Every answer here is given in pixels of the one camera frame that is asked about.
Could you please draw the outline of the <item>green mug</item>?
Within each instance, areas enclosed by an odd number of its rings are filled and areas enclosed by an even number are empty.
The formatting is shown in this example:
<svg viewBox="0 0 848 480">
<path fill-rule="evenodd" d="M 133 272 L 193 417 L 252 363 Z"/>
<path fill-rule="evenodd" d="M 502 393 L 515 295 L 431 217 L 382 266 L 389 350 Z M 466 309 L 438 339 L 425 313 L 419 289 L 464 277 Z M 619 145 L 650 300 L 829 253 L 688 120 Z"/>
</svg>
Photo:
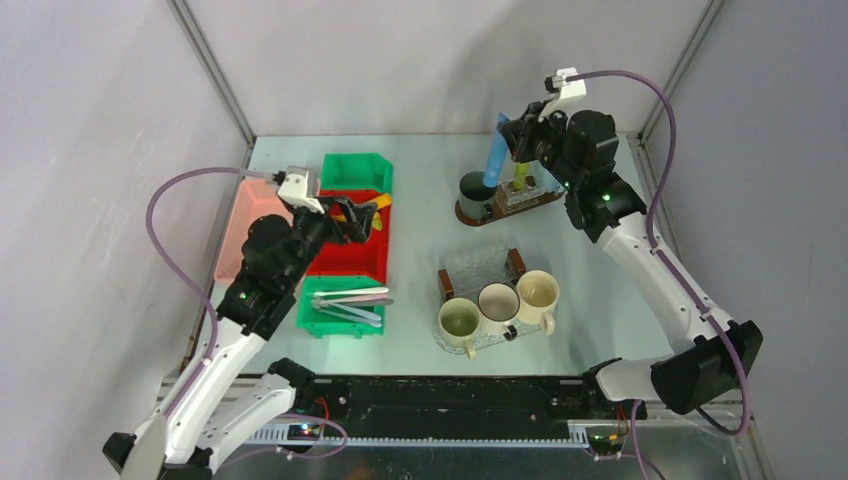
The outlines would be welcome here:
<svg viewBox="0 0 848 480">
<path fill-rule="evenodd" d="M 477 357 L 474 336 L 480 323 L 478 307 L 465 298 L 450 299 L 439 310 L 440 337 L 448 346 L 461 349 L 470 359 Z"/>
</svg>

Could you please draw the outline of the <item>black mug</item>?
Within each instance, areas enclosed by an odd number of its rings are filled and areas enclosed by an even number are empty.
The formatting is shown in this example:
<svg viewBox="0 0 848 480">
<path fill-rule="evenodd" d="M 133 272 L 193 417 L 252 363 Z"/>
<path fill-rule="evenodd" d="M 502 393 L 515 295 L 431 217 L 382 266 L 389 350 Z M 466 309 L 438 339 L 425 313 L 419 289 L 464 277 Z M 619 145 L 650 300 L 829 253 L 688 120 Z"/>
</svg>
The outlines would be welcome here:
<svg viewBox="0 0 848 480">
<path fill-rule="evenodd" d="M 488 221 L 494 215 L 492 202 L 496 188 L 487 186 L 483 171 L 465 174 L 459 183 L 458 203 L 462 213 L 474 221 Z"/>
</svg>

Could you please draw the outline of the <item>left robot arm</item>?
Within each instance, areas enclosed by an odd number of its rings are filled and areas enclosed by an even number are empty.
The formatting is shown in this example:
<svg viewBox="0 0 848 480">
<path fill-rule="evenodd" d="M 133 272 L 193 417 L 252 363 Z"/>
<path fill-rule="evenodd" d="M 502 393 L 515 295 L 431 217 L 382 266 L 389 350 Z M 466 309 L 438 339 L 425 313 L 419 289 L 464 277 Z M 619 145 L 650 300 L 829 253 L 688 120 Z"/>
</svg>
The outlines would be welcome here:
<svg viewBox="0 0 848 480">
<path fill-rule="evenodd" d="M 210 479 L 261 426 L 289 413 L 304 416 L 315 388 L 271 366 L 253 390 L 221 409 L 231 383 L 270 340 L 296 303 L 295 290 L 328 244 L 364 244 L 377 206 L 321 197 L 294 207 L 292 220 L 255 220 L 242 263 L 219 305 L 211 332 L 168 395 L 132 433 L 113 433 L 104 456 L 122 479 Z"/>
</svg>

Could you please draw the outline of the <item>cream mug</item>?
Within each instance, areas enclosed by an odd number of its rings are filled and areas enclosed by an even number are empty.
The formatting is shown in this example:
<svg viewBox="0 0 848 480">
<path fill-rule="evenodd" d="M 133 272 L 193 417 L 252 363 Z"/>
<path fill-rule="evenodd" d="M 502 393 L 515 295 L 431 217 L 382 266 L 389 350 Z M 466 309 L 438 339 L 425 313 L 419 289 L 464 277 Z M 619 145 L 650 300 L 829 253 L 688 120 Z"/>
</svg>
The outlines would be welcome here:
<svg viewBox="0 0 848 480">
<path fill-rule="evenodd" d="M 546 335 L 556 328 L 555 310 L 560 298 L 556 279 L 541 270 L 528 271 L 516 285 L 520 307 L 517 319 L 525 324 L 538 325 Z"/>
</svg>

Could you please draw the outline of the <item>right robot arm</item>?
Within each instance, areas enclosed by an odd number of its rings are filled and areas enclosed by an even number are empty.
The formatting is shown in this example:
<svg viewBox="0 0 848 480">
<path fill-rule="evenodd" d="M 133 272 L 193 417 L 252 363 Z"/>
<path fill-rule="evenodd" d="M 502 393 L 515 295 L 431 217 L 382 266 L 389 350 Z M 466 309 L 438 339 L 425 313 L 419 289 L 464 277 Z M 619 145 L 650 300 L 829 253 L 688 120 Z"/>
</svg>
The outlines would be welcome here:
<svg viewBox="0 0 848 480">
<path fill-rule="evenodd" d="M 606 418 L 622 400 L 660 401 L 688 414 L 742 386 L 763 343 L 752 320 L 738 322 L 694 281 L 648 208 L 615 170 L 619 146 L 612 116 L 581 110 L 545 113 L 541 102 L 500 124 L 514 162 L 538 162 L 565 190 L 577 230 L 615 260 L 655 315 L 672 350 L 665 358 L 615 360 L 593 368 L 581 392 L 585 411 Z"/>
</svg>

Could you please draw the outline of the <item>light blue mug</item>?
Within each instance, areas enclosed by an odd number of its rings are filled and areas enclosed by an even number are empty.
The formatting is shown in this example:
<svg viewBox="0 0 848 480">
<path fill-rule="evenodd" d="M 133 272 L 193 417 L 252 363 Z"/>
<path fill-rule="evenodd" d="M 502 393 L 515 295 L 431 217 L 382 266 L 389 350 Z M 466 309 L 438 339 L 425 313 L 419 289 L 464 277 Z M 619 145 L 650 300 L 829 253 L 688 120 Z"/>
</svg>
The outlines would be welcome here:
<svg viewBox="0 0 848 480">
<path fill-rule="evenodd" d="M 566 188 L 540 162 L 534 165 L 534 178 L 546 193 L 560 195 L 566 192 Z"/>
</svg>

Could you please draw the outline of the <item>white ribbed mug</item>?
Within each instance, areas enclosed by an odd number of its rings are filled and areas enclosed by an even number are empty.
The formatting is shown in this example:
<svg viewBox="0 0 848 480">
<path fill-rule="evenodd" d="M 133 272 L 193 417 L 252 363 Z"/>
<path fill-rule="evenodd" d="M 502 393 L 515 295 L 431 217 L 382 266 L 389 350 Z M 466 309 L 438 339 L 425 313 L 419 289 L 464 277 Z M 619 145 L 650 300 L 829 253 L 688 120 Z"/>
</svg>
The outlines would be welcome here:
<svg viewBox="0 0 848 480">
<path fill-rule="evenodd" d="M 478 293 L 477 306 L 481 315 L 480 328 L 489 336 L 513 341 L 517 336 L 514 321 L 520 310 L 518 293 L 505 283 L 491 283 Z"/>
</svg>

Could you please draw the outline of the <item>clear holder with brown ends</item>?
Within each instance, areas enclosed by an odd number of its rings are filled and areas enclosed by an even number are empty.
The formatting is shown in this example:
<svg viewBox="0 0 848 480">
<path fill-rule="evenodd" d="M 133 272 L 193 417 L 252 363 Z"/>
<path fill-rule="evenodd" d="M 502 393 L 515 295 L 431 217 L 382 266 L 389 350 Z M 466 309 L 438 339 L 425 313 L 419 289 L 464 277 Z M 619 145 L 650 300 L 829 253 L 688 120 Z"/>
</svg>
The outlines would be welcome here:
<svg viewBox="0 0 848 480">
<path fill-rule="evenodd" d="M 437 271 L 440 301 L 466 298 L 475 301 L 490 283 L 516 285 L 527 272 L 517 248 L 499 248 L 447 257 Z"/>
</svg>

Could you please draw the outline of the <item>clear acrylic holder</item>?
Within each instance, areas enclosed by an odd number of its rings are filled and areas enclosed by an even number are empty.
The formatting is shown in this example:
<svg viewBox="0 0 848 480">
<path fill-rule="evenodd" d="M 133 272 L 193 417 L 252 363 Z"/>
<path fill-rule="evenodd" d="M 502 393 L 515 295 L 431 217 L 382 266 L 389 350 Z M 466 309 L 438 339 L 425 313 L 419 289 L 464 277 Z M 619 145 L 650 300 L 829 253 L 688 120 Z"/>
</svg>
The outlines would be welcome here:
<svg viewBox="0 0 848 480">
<path fill-rule="evenodd" d="M 495 194 L 495 205 L 504 216 L 532 208 L 539 202 L 538 198 L 545 193 L 535 184 L 533 176 L 526 179 L 526 186 L 521 191 L 515 191 L 511 182 L 512 180 L 508 180 L 500 184 Z"/>
</svg>

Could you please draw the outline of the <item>red plastic bin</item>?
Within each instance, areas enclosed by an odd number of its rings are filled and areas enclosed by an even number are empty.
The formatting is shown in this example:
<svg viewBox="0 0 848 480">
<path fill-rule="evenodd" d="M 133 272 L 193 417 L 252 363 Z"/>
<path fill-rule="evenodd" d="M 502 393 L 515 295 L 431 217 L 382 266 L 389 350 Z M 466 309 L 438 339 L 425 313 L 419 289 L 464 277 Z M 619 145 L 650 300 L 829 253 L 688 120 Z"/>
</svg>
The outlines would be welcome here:
<svg viewBox="0 0 848 480">
<path fill-rule="evenodd" d="M 379 211 L 381 230 L 365 244 L 327 243 L 307 270 L 307 276 L 367 276 L 385 283 L 388 274 L 391 206 Z"/>
</svg>

